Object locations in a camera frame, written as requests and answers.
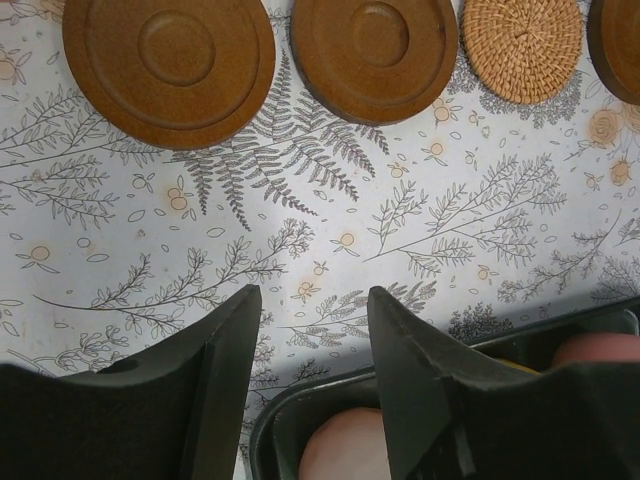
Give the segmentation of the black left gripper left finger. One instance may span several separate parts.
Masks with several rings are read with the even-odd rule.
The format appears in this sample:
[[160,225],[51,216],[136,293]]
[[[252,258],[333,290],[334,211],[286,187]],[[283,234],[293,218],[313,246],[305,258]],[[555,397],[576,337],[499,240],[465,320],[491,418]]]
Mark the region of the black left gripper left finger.
[[261,320],[257,286],[98,372],[1,367],[5,479],[229,479]]

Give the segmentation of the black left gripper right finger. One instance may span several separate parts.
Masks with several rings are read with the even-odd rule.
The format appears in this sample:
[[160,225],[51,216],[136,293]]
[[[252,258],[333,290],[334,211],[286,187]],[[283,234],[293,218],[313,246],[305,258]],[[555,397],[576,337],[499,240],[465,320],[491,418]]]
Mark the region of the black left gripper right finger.
[[380,287],[368,326],[395,479],[635,479],[639,367],[531,374],[419,319]]

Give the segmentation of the pink mug cream inside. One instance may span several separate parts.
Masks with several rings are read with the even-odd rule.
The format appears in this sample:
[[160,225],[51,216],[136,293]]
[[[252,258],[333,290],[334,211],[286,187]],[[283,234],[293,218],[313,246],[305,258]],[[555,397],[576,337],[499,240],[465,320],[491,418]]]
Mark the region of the pink mug cream inside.
[[639,337],[621,333],[584,333],[572,336],[555,351],[551,368],[573,363],[638,364]]

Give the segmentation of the brown wooden coaster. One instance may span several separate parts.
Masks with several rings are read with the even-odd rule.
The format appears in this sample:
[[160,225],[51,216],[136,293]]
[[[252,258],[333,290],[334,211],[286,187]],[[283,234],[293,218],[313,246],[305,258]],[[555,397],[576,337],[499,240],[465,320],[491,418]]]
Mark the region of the brown wooden coaster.
[[351,122],[395,124],[449,82],[458,25],[449,1],[296,1],[292,53],[309,92]]
[[639,2],[593,0],[587,40],[602,83],[623,102],[639,104]]
[[68,1],[62,33],[88,101],[127,135],[162,148],[232,137],[257,115],[274,76],[260,1]]

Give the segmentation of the woven rattan coaster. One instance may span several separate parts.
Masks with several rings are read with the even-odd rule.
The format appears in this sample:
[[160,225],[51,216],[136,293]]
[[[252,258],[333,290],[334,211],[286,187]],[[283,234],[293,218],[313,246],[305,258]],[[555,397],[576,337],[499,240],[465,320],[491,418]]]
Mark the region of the woven rattan coaster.
[[570,0],[472,0],[464,4],[462,33],[479,80],[502,99],[529,105],[550,99],[571,80],[583,21]]

